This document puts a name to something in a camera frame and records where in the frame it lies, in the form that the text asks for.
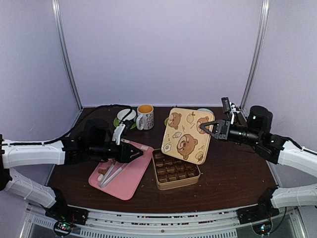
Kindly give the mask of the bear print tin lid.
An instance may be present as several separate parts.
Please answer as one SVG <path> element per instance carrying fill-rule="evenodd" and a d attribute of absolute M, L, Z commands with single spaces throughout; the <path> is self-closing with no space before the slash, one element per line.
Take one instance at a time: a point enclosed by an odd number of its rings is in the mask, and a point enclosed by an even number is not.
<path fill-rule="evenodd" d="M 202 165 L 211 136 L 200 129 L 200 124 L 208 121 L 214 121 L 214 114 L 184 108 L 171 109 L 161 145 L 163 154 Z"/>

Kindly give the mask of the white metal tongs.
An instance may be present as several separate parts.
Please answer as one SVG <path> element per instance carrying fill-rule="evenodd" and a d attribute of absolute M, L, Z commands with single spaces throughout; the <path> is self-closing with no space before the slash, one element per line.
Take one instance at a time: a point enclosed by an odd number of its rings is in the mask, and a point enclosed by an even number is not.
<path fill-rule="evenodd" d="M 128 163 L 112 162 L 106 174 L 99 182 L 99 187 L 104 188 L 107 186 L 122 170 L 128 165 Z"/>

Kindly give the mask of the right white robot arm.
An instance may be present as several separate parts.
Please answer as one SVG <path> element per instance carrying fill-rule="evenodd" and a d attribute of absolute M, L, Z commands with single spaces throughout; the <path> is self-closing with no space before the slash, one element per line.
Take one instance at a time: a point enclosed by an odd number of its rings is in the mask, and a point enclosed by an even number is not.
<path fill-rule="evenodd" d="M 247 125 L 234 124 L 228 120 L 208 121 L 200 128 L 216 140 L 246 144 L 265 160 L 317 175 L 317 153 L 309 150 L 290 137 L 270 132 L 273 114 L 262 106 L 252 106 Z M 289 206 L 315 206 L 316 184 L 293 188 L 268 188 L 258 199 L 254 215 L 264 219 L 273 209 Z"/>

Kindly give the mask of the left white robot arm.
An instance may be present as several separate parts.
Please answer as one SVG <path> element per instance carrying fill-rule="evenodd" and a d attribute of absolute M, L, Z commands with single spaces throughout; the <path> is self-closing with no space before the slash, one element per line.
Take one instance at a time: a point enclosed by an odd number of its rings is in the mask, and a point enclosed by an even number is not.
<path fill-rule="evenodd" d="M 112 159 L 128 164 L 143 155 L 143 151 L 121 140 L 126 125 L 120 124 L 110 132 L 109 124 L 101 119 L 85 122 L 76 136 L 62 136 L 52 141 L 15 142 L 0 141 L 0 188 L 12 191 L 24 199 L 35 201 L 60 220 L 71 216 L 62 192 L 18 175 L 15 167 L 38 164 L 75 165 L 89 160 Z"/>

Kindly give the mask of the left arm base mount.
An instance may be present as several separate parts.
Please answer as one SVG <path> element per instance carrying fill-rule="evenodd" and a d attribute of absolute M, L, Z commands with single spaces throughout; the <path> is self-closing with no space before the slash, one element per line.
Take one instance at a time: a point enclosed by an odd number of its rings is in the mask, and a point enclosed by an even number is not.
<path fill-rule="evenodd" d="M 69 206 L 44 208 L 44 210 L 46 216 L 69 225 L 85 225 L 89 215 L 89 211 L 86 209 Z"/>

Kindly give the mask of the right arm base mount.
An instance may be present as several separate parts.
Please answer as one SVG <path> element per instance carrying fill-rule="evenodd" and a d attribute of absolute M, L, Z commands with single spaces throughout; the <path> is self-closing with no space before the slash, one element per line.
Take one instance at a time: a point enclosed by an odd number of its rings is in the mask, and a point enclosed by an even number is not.
<path fill-rule="evenodd" d="M 240 208 L 236 211 L 240 224 L 253 223 L 279 215 L 279 209 L 269 205 L 255 205 Z"/>

